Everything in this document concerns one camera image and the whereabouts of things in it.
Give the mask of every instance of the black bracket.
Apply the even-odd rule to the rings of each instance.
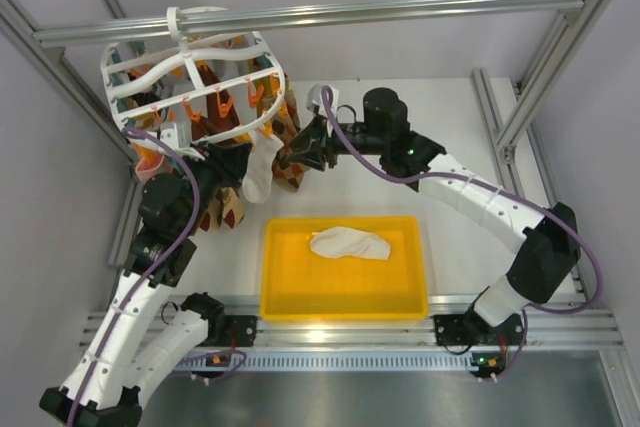
[[[225,315],[220,334],[207,339],[202,347],[253,347],[258,318],[255,315]]]
[[[522,321],[518,314],[511,315],[484,342],[478,338],[465,323],[465,314],[434,315],[433,322],[436,330],[436,344],[441,347],[468,347],[474,345],[498,346],[501,342],[506,345],[520,345],[522,340]]]

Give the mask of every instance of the sock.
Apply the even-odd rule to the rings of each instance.
[[[242,179],[242,192],[252,204],[261,204],[271,193],[271,165],[284,144],[273,134],[267,138],[260,132],[252,131],[249,135],[255,150],[249,154],[247,173]]]

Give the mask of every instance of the yellow tray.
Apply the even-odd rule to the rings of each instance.
[[[326,259],[313,236],[331,227],[373,232],[388,260]],[[267,224],[260,315],[265,320],[421,319],[428,313],[420,230],[413,217],[273,219]]]

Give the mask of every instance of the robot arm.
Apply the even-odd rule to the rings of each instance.
[[[315,115],[290,144],[293,153],[288,160],[324,170],[327,164],[336,165],[339,155],[350,152],[327,119],[319,115],[320,88],[316,86],[309,93],[307,108]],[[337,95],[333,92],[335,109]],[[449,204],[489,230],[516,255],[509,271],[482,292],[465,314],[464,326],[474,340],[479,344],[490,341],[522,307],[548,302],[577,263],[578,244],[542,213],[499,195],[500,187],[479,186],[491,183],[461,165],[440,144],[411,131],[407,106],[394,91],[373,89],[365,94],[363,105],[363,122],[340,124],[359,153],[379,155],[382,169],[394,177],[422,172],[457,174],[434,175],[407,185]],[[550,210],[575,230],[575,215],[569,207],[558,203]]]
[[[200,193],[196,226],[219,187],[240,183],[251,145],[198,149],[202,160],[186,160]],[[142,408],[180,359],[220,335],[224,305],[206,294],[192,294],[173,323],[138,354],[195,245],[185,239],[149,277],[144,274],[189,225],[193,205],[193,191],[183,178],[163,173],[145,184],[138,208],[143,227],[132,242],[107,315],[73,373],[61,386],[47,389],[40,400],[40,407],[58,421],[81,427],[137,425]]]

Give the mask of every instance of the metal floor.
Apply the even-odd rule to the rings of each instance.
[[[526,353],[498,384],[463,373],[245,373],[168,379],[144,427],[616,427],[597,353]]]

